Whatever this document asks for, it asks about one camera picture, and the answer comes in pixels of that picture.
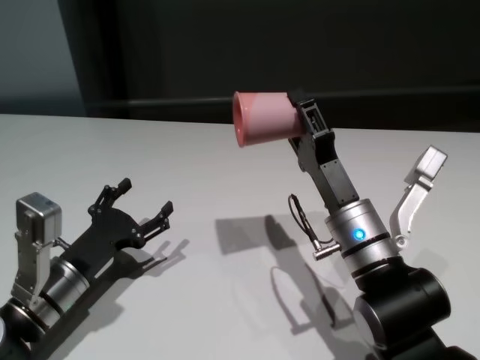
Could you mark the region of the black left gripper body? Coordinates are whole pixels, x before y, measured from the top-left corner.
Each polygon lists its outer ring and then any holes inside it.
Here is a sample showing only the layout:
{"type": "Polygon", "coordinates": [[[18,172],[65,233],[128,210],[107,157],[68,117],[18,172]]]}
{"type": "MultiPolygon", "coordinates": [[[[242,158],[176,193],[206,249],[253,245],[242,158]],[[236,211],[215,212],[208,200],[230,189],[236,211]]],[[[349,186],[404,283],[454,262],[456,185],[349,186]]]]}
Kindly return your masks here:
{"type": "Polygon", "coordinates": [[[84,278],[95,278],[117,251],[144,246],[139,224],[129,214],[109,208],[92,215],[91,226],[64,251],[61,258],[84,278]]]}

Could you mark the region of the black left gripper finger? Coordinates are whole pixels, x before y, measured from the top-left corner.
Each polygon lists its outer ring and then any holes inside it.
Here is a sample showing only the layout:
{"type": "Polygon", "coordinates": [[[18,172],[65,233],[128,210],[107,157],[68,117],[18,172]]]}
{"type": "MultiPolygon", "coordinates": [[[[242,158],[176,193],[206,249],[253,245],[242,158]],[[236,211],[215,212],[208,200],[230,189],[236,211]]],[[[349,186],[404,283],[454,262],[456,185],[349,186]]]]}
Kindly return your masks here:
{"type": "Polygon", "coordinates": [[[95,203],[88,208],[88,213],[94,216],[111,209],[116,200],[125,195],[131,188],[132,184],[129,178],[122,179],[116,187],[105,185],[95,203]]]}
{"type": "Polygon", "coordinates": [[[136,241],[150,241],[170,228],[169,217],[173,213],[173,202],[167,201],[152,219],[136,225],[133,238],[136,241]]]}

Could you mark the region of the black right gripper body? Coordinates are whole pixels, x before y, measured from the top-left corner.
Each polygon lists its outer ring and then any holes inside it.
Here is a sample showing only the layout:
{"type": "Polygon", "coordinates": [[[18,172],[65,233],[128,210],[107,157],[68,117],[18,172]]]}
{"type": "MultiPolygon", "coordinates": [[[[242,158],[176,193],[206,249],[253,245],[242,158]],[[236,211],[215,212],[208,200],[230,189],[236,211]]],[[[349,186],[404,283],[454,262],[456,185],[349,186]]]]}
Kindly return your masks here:
{"type": "Polygon", "coordinates": [[[298,144],[298,164],[312,178],[330,215],[359,200],[338,158],[332,130],[302,136],[298,144]]]}

